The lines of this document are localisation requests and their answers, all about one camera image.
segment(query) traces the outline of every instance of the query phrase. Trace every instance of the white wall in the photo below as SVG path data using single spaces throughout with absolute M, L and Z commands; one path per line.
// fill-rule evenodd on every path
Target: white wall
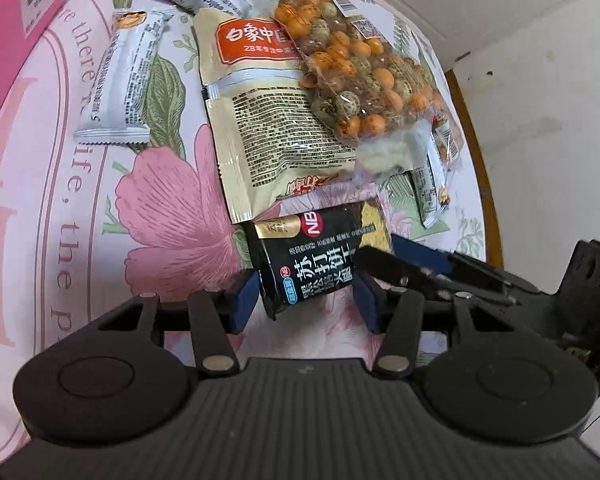
M 567 4 L 454 71 L 487 166 L 505 266 L 553 292 L 576 241 L 600 240 L 600 0 Z M 585 438 L 600 452 L 600 419 Z

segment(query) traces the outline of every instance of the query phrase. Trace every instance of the red label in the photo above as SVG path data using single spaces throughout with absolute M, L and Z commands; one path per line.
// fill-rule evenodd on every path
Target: red label
M 322 232 L 322 218 L 317 212 L 309 211 L 302 215 L 300 226 L 302 231 L 304 231 L 304 234 L 311 238 L 315 238 L 320 236 L 320 233 Z
M 299 57 L 286 32 L 271 20 L 235 18 L 223 22 L 216 30 L 216 45 L 225 65 L 243 59 L 284 61 Z

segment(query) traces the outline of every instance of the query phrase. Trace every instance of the table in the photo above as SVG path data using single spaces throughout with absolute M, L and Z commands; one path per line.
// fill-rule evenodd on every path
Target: table
M 44 33 L 0 113 L 0 461 L 26 440 L 11 400 L 20 366 L 108 309 L 144 291 L 163 301 L 219 288 L 248 262 L 244 234 L 231 225 L 218 178 L 198 75 L 192 17 L 178 10 L 162 38 L 148 99 L 151 149 L 83 146 L 72 133 L 109 43 L 114 6 L 154 0 L 68 0 Z M 351 0 L 400 49 L 415 42 L 453 108 L 438 59 L 424 35 L 375 0 Z M 383 189 L 334 184 L 284 201 L 275 213 L 321 208 L 379 194 L 392 231 L 484 259 L 480 194 L 467 147 L 452 205 L 425 231 L 404 177 Z M 290 308 L 276 322 L 258 304 L 232 339 L 249 356 L 373 358 L 349 288 Z M 166 346 L 192 361 L 186 334 Z M 440 352 L 431 335 L 425 352 Z

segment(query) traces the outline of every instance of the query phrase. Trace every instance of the black snack package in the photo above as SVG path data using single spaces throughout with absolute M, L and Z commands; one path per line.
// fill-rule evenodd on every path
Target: black snack package
M 377 198 L 246 222 L 244 230 L 271 319 L 289 305 L 350 285 L 358 247 L 392 251 Z

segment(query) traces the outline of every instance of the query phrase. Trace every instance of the qr code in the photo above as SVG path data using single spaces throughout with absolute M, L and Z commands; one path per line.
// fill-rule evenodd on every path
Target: qr code
M 362 34 L 365 40 L 383 37 L 382 32 L 369 20 L 353 20 L 351 23 Z

